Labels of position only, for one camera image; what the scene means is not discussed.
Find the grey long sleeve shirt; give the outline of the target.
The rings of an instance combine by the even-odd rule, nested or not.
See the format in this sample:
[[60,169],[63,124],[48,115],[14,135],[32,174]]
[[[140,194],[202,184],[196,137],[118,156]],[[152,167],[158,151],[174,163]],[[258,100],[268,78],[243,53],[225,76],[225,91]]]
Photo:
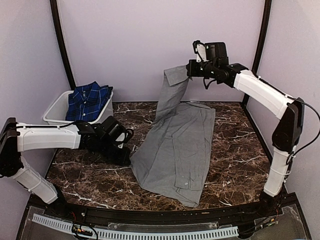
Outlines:
[[142,189],[195,208],[210,168],[216,111],[182,101],[190,80],[184,65],[164,70],[153,127],[131,169]]

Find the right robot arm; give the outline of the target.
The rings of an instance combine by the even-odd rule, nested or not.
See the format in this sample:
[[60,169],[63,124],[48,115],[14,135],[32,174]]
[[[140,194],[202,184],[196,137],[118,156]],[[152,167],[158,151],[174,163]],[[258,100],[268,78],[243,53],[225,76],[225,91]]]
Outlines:
[[293,159],[299,153],[297,145],[303,130],[307,103],[278,90],[239,63],[221,65],[214,61],[191,59],[186,69],[189,77],[213,79],[243,92],[279,120],[272,134],[272,162],[263,188],[265,194],[277,196],[290,174]]

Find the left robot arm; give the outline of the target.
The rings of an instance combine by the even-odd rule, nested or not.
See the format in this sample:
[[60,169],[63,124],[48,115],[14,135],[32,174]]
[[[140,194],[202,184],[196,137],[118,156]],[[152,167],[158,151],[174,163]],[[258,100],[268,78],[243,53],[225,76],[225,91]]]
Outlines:
[[102,123],[76,120],[64,125],[35,125],[7,119],[0,133],[0,176],[12,178],[38,196],[60,218],[67,218],[70,206],[59,188],[47,181],[22,156],[35,150],[88,150],[102,155],[111,164],[130,165],[130,149],[125,144],[133,129],[124,127],[113,116]]

